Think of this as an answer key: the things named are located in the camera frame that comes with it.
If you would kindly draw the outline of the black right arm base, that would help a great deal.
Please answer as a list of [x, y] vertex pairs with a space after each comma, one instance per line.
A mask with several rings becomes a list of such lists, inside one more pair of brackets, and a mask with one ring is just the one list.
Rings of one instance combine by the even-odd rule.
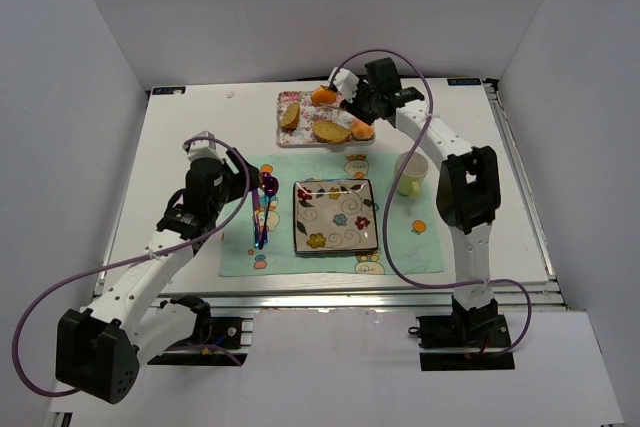
[[508, 351], [511, 337], [506, 319], [491, 300], [479, 309], [464, 309], [452, 302], [449, 315], [427, 315], [417, 319], [408, 334], [418, 341], [423, 372], [513, 370]]

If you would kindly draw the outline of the sliced bread piece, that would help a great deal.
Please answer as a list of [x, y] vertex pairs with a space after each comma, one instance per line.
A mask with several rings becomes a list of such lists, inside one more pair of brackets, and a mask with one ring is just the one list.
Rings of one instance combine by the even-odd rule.
[[342, 144], [351, 138], [351, 130], [329, 120], [318, 120], [312, 125], [314, 137], [319, 142]]

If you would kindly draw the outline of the floral serving tray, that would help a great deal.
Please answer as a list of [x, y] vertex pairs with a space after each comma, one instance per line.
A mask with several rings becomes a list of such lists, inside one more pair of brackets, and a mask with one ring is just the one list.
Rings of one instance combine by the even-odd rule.
[[[317, 106], [311, 103], [310, 95], [313, 91], [282, 91], [277, 97], [276, 116], [277, 116], [277, 128], [276, 128], [276, 143], [280, 147], [311, 147], [321, 145], [324, 142], [319, 142], [313, 135], [312, 125], [318, 120], [328, 120], [319, 111]], [[343, 97], [337, 94], [335, 103], [339, 103]], [[285, 111], [285, 109], [292, 103], [298, 102], [300, 105], [300, 118], [298, 126], [295, 130], [285, 131], [279, 126], [279, 121]], [[336, 124], [346, 127], [351, 130], [352, 123], [358, 120], [355, 116], [349, 113], [349, 116], [345, 119], [340, 119]], [[351, 138], [343, 144], [368, 144], [372, 143], [376, 138], [376, 135], [366, 141], [357, 141]]]

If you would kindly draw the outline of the pale yellow mug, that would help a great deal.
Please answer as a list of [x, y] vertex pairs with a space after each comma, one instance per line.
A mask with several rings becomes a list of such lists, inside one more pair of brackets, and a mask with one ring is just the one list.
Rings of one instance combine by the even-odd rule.
[[400, 168], [405, 160], [408, 160], [408, 163], [399, 177], [396, 192], [406, 197], [416, 198], [421, 195], [422, 184], [429, 170], [429, 161], [419, 152], [415, 152], [412, 155], [404, 152], [396, 159], [394, 177], [399, 175]]

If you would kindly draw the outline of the orange glossy bread roll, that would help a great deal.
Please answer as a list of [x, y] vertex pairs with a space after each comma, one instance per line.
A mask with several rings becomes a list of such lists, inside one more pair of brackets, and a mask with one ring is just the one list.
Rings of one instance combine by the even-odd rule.
[[320, 86], [311, 93], [310, 99], [314, 106], [333, 105], [336, 102], [337, 93], [327, 86]]

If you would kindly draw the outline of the metal tongs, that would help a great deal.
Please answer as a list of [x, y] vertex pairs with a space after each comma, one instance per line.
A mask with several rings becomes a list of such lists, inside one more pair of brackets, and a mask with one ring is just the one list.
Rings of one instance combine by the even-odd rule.
[[349, 113], [339, 103], [320, 103], [317, 108], [330, 121], [338, 122], [349, 116]]

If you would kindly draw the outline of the small bread slice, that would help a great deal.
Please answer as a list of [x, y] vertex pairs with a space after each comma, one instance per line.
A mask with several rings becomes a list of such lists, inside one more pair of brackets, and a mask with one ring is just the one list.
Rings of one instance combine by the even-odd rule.
[[284, 111], [279, 126], [282, 130], [295, 130], [298, 126], [300, 118], [300, 105], [298, 102], [292, 102]]

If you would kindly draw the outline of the iridescent purple spoon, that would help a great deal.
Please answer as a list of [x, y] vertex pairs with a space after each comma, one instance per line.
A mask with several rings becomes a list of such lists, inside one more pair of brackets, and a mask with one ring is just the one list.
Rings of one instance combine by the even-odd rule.
[[279, 181], [271, 173], [264, 172], [262, 177], [262, 188], [267, 198], [267, 203], [264, 209], [264, 221], [262, 224], [262, 230], [259, 237], [258, 249], [261, 250], [267, 239], [268, 234], [268, 218], [270, 212], [270, 206], [272, 198], [277, 194], [279, 189]]

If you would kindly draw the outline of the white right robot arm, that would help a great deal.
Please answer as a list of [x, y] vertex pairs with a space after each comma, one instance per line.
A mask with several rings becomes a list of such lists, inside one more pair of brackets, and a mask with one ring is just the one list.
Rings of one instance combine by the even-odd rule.
[[489, 237], [501, 205], [497, 154], [464, 141], [437, 119], [431, 89], [403, 87], [391, 58], [370, 61], [365, 69], [364, 78], [335, 73], [343, 108], [367, 124], [388, 121], [439, 171], [436, 208], [450, 229], [456, 279], [449, 285], [451, 317], [432, 327], [431, 338], [457, 347], [482, 345], [499, 318], [489, 267]]

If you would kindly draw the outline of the mint green cartoon placemat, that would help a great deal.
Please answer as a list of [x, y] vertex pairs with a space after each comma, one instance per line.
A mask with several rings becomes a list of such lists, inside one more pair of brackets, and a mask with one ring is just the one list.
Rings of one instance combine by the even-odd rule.
[[[440, 219], [433, 195], [422, 185], [416, 198], [395, 193], [391, 210], [383, 212], [398, 155], [364, 151], [335, 154], [285, 154], [254, 156], [251, 163], [279, 181], [272, 198], [264, 247], [254, 246], [252, 204], [247, 201], [226, 227], [220, 241], [223, 277], [341, 273], [389, 275], [383, 251], [389, 245], [395, 265], [406, 274], [437, 273], [444, 269], [438, 235]], [[379, 248], [348, 254], [298, 255], [293, 239], [293, 187], [298, 181], [368, 179], [373, 188]], [[260, 196], [259, 222], [264, 221], [266, 195]]]

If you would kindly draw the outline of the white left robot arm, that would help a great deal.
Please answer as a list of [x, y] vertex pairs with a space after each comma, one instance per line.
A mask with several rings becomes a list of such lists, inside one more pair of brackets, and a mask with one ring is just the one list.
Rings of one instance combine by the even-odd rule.
[[223, 207], [259, 184], [259, 170], [233, 150], [228, 159], [193, 160], [185, 185], [167, 203], [142, 259], [82, 311], [57, 326], [58, 381], [110, 404], [133, 387], [140, 368], [168, 347], [203, 339], [210, 306], [190, 295], [151, 304], [216, 228]]

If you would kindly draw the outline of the round bread bun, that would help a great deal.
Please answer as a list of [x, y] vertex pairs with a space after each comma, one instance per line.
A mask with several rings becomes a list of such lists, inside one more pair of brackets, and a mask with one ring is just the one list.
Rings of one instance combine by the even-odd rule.
[[351, 134], [357, 141], [370, 140], [375, 136], [375, 127], [363, 121], [355, 120], [351, 126]]

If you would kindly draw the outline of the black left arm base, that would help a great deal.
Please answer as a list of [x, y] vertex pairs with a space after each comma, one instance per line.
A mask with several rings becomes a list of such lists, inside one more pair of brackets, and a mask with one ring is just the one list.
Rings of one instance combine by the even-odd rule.
[[152, 358], [149, 365], [241, 367], [244, 364], [245, 351], [250, 345], [248, 318], [214, 315], [207, 302], [191, 295], [162, 300], [158, 308], [164, 311], [178, 306], [196, 316], [193, 332]]

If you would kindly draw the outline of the square floral ceramic plate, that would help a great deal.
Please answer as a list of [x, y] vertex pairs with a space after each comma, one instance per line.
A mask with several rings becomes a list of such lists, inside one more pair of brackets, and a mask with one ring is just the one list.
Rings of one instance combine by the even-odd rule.
[[298, 255], [348, 254], [379, 248], [368, 179], [298, 181], [293, 187], [293, 239]]

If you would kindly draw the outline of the iridescent purple knife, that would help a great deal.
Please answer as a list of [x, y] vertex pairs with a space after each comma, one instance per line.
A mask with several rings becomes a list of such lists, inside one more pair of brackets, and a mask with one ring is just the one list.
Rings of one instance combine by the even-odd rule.
[[254, 246], [258, 247], [260, 238], [261, 238], [261, 224], [259, 222], [259, 213], [260, 213], [260, 188], [259, 187], [251, 191], [251, 204], [252, 204]]

